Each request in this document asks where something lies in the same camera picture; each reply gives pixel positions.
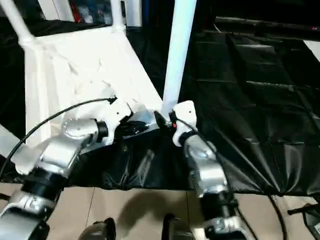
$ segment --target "black cloth backdrop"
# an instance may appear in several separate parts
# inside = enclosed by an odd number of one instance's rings
[[[29,21],[35,36],[97,25]],[[127,37],[162,96],[169,33],[128,29]],[[24,52],[0,20],[0,124],[25,133]],[[220,154],[237,193],[319,196],[320,64],[302,41],[202,32],[192,36],[180,101],[193,100],[198,129]],[[70,185],[188,190],[182,149],[158,130],[81,156]],[[20,182],[14,165],[4,182]]]

